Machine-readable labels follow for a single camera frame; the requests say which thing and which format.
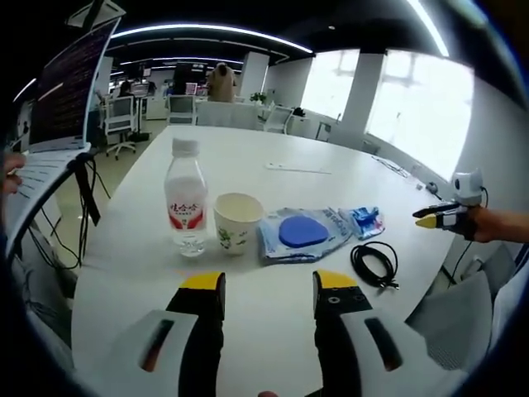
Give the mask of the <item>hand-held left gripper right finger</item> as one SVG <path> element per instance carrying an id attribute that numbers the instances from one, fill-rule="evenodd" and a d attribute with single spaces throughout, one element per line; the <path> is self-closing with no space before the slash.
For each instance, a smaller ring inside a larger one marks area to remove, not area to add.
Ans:
<path id="1" fill-rule="evenodd" d="M 348 275 L 316 270 L 312 279 L 320 395 L 423 395 L 430 383 L 424 339 L 374 309 Z"/>

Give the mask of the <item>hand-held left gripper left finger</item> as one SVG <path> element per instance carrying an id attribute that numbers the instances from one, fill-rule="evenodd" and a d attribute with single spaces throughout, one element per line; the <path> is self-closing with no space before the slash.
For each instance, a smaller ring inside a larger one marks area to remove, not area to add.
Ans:
<path id="1" fill-rule="evenodd" d="M 110 350 L 111 396 L 214 396 L 224 343 L 226 275 L 189 277 Z"/>

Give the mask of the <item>person's right hand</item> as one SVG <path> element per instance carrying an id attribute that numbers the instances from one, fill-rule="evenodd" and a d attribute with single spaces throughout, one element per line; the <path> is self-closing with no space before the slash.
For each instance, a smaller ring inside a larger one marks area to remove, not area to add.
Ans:
<path id="1" fill-rule="evenodd" d="M 470 242 L 491 242 L 497 237 L 498 217 L 493 210 L 469 208 L 462 226 L 462 236 Z"/>

